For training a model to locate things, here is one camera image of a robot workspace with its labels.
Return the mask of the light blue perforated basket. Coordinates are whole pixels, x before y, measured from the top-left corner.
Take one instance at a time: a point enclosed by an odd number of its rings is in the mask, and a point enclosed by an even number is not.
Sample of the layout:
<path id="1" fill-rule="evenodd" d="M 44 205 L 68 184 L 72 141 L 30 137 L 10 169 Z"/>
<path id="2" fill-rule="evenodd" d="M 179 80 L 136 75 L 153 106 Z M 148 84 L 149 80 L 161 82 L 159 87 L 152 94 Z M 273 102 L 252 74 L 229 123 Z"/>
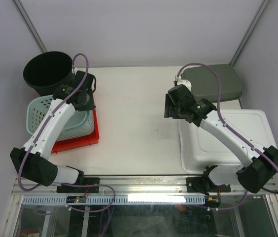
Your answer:
<path id="1" fill-rule="evenodd" d="M 25 129 L 29 135 L 33 135 L 39 127 L 44 116 L 49 110 L 52 100 L 52 95 L 40 96 L 28 104 L 25 116 Z M 90 135 L 94 129 L 95 125 L 93 112 L 77 111 L 63 127 L 57 141 L 64 141 Z"/>

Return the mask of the grey-green plastic tray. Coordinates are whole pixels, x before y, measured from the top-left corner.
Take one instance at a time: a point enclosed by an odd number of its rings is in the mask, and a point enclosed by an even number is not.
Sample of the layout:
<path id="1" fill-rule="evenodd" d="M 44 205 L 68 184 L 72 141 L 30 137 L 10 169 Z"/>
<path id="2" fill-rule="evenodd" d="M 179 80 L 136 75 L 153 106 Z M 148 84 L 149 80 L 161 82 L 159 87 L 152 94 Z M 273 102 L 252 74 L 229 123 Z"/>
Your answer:
<path id="1" fill-rule="evenodd" d="M 242 96 L 243 84 L 233 67 L 228 64 L 215 64 L 209 67 L 219 78 L 221 102 L 236 100 Z M 191 82 L 191 93 L 195 100 L 207 99 L 212 103 L 217 102 L 219 85 L 216 76 L 210 70 L 202 66 L 191 67 L 183 71 L 181 78 Z"/>

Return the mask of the black plastic bucket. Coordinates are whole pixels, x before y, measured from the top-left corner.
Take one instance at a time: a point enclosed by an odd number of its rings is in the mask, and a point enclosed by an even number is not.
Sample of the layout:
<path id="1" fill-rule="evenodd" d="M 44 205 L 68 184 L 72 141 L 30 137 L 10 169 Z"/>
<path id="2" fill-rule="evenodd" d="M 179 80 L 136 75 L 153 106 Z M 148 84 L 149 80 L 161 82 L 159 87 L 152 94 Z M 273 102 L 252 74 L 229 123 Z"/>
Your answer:
<path id="1" fill-rule="evenodd" d="M 73 80 L 72 58 L 50 51 L 31 59 L 23 70 L 25 83 L 40 96 L 52 95 L 58 86 Z"/>

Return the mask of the white plastic tub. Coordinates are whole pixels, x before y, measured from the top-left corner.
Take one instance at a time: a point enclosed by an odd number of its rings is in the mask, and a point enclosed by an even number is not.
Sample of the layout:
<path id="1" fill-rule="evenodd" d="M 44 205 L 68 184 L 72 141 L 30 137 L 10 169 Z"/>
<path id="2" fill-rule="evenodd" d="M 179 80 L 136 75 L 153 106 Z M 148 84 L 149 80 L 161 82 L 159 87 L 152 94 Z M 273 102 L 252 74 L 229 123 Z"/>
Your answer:
<path id="1" fill-rule="evenodd" d="M 224 121 L 212 111 L 199 127 L 183 119 L 178 121 L 181 165 L 193 175 L 203 174 L 206 167 L 214 166 L 209 179 L 215 185 L 238 185 L 236 172 L 259 155 L 226 126 L 260 151 L 276 143 L 263 111 L 231 109 L 221 113 Z"/>

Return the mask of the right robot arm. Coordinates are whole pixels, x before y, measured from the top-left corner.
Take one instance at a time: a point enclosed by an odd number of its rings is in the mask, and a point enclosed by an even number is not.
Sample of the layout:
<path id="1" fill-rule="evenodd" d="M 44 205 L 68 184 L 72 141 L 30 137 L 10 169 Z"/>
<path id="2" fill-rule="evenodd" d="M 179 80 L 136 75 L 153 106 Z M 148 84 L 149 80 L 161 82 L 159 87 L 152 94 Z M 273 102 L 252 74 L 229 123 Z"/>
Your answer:
<path id="1" fill-rule="evenodd" d="M 219 110 L 180 84 L 167 92 L 164 116 L 178 120 L 182 168 L 200 176 L 197 191 L 240 185 L 256 194 L 276 175 L 278 149 L 262 111 Z"/>

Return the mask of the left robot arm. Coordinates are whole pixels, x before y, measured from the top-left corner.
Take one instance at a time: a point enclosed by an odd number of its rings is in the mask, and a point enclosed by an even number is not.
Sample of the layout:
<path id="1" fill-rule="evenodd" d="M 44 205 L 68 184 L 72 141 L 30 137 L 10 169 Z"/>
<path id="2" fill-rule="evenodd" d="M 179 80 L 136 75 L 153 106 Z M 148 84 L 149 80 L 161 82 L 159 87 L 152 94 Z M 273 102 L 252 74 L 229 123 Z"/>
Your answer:
<path id="1" fill-rule="evenodd" d="M 84 188 L 83 171 L 55 165 L 49 158 L 57 138 L 74 113 L 95 109 L 93 93 L 96 87 L 97 79 L 93 74 L 77 71 L 72 81 L 55 90 L 48 112 L 32 137 L 22 148 L 12 149 L 10 158 L 21 190 L 29 192 L 54 183 L 67 184 L 74 192 Z"/>

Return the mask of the red plastic tray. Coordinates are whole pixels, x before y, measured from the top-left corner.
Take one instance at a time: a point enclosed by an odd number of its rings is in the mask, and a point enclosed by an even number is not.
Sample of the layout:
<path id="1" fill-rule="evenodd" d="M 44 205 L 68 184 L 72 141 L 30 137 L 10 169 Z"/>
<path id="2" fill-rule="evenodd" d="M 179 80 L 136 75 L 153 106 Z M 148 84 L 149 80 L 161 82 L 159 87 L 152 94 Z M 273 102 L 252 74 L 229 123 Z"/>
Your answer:
<path id="1" fill-rule="evenodd" d="M 94 131 L 90 135 L 68 139 L 64 141 L 56 141 L 55 145 L 53 146 L 52 153 L 57 154 L 59 152 L 64 152 L 98 143 L 100 136 L 98 130 L 97 115 L 95 110 L 92 110 L 92 112 L 94 115 Z"/>

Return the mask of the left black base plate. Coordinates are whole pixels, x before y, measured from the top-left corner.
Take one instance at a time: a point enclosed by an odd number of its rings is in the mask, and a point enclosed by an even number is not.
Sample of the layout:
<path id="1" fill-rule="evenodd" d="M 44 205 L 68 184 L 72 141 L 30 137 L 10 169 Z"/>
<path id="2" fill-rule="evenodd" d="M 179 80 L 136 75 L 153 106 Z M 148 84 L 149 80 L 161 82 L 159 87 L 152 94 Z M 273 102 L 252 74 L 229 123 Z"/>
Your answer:
<path id="1" fill-rule="evenodd" d="M 83 180 L 75 183 L 75 185 L 78 185 L 78 187 L 62 184 L 57 187 L 56 192 L 61 194 L 83 194 L 88 191 L 88 194 L 97 194 L 99 192 L 99 187 L 96 185 L 99 183 L 99 177 L 84 177 Z"/>

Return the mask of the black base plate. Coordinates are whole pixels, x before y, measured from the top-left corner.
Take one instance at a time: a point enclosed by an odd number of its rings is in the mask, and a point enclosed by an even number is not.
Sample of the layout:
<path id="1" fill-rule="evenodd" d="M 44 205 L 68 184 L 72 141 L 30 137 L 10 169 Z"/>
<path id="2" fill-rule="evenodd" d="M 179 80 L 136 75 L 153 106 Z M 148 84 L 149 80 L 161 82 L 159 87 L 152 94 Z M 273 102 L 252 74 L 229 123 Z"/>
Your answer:
<path id="1" fill-rule="evenodd" d="M 97 194 L 99 192 L 99 187 L 96 185 L 99 183 L 99 177 L 84 177 L 83 180 L 75 183 L 75 185 L 78 185 L 78 187 L 62 184 L 57 187 L 56 192 L 61 194 L 83 194 L 88 191 L 88 194 Z"/>
<path id="2" fill-rule="evenodd" d="M 212 181 L 202 177 L 188 177 L 186 178 L 186 187 L 188 193 L 202 193 L 209 195 L 209 193 L 230 193 L 230 185 L 215 185 Z"/>

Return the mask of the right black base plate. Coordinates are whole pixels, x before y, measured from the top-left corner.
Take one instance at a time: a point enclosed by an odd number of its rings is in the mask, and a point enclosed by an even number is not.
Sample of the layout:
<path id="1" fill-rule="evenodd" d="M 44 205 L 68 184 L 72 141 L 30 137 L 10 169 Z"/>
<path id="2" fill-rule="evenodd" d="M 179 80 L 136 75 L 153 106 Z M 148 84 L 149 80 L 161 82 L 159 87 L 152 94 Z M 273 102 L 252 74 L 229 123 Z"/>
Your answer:
<path id="1" fill-rule="evenodd" d="M 188 193 L 202 193 L 209 195 L 209 193 L 230 193 L 230 185 L 215 185 L 212 181 L 202 177 L 188 177 L 186 178 L 186 187 Z"/>

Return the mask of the aluminium mounting rail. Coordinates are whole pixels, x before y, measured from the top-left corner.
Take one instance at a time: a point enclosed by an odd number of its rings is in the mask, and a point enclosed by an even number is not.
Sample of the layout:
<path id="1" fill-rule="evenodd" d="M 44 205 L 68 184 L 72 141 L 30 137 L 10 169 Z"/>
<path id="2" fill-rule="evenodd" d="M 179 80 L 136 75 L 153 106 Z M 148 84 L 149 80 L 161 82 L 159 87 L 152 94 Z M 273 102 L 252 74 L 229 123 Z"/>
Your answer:
<path id="1" fill-rule="evenodd" d="M 117 195 L 138 194 L 138 193 L 160 193 L 169 195 L 202 195 L 202 193 L 191 193 L 192 181 L 199 178 L 200 175 L 85 175 L 86 184 L 101 184 L 111 186 Z M 21 179 L 24 188 L 29 189 L 36 183 Z M 266 185 L 270 190 L 277 189 L 278 181 L 276 178 L 271 179 Z M 48 187 L 39 186 L 33 191 L 23 191 L 15 180 L 12 188 L 12 195 L 61 195 L 57 191 L 60 184 L 51 184 Z M 99 187 L 98 191 L 91 191 L 91 195 L 112 195 L 111 189 L 107 187 Z M 222 195 L 242 195 L 244 188 L 238 185 L 230 185 L 229 192 L 221 191 Z"/>

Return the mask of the left aluminium frame post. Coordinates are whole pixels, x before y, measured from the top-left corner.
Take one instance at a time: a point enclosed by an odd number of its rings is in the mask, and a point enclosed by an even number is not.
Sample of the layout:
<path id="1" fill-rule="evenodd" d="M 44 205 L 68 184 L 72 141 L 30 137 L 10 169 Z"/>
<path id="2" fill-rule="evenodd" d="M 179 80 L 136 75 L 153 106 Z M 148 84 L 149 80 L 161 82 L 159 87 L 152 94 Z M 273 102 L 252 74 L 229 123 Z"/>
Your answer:
<path id="1" fill-rule="evenodd" d="M 36 27 L 34 26 L 29 14 L 27 13 L 24 5 L 20 0 L 11 0 L 13 3 L 16 11 L 20 15 L 22 21 L 24 22 L 26 28 L 28 29 L 31 37 L 33 38 L 34 42 L 36 43 L 38 49 L 40 50 L 41 53 L 46 53 L 48 50 L 40 37 Z"/>

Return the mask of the aluminium frame post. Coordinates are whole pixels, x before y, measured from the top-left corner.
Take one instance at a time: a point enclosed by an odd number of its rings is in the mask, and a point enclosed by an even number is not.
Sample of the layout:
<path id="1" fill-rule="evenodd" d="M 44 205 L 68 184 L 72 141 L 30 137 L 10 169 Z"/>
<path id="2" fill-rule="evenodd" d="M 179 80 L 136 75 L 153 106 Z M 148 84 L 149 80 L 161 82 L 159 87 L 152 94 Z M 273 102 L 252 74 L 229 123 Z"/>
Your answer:
<path id="1" fill-rule="evenodd" d="M 267 11 L 267 8 L 269 7 L 269 5 L 271 4 L 272 0 L 262 0 L 259 7 L 257 8 L 253 19 L 251 20 L 239 46 L 237 47 L 232 59 L 229 62 L 229 65 L 231 67 L 233 67 L 237 61 L 239 60 L 241 54 L 243 53 L 246 45 L 249 42 L 249 39 L 251 38 L 251 36 L 253 35 L 256 27 L 258 26 L 259 22 L 261 21 L 263 15 L 265 14 L 265 12 Z"/>
<path id="2" fill-rule="evenodd" d="M 26 28 L 28 29 L 31 37 L 33 38 L 34 42 L 36 43 L 38 49 L 40 50 L 41 53 L 46 53 L 48 50 L 40 37 L 36 27 L 34 26 L 29 14 L 27 13 L 24 5 L 20 0 L 11 0 L 13 3 L 16 11 L 20 15 L 22 21 L 24 22 Z"/>

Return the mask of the right aluminium frame post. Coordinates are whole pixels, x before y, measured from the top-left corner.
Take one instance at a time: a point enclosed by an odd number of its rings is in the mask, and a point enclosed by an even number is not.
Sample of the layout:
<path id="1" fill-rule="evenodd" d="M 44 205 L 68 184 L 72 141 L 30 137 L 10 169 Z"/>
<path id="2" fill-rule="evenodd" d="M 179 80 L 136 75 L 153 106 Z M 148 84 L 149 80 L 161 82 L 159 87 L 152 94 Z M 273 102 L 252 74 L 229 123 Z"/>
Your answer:
<path id="1" fill-rule="evenodd" d="M 258 26 L 259 22 L 261 21 L 263 15 L 265 14 L 265 12 L 267 11 L 267 8 L 269 7 L 269 5 L 271 4 L 272 0 L 262 0 L 259 7 L 257 8 L 253 19 L 251 20 L 239 46 L 237 47 L 232 59 L 229 62 L 229 65 L 231 67 L 233 67 L 237 61 L 239 60 L 241 54 L 243 53 L 246 45 L 249 42 L 249 39 L 251 38 L 251 36 L 253 35 L 256 27 Z"/>

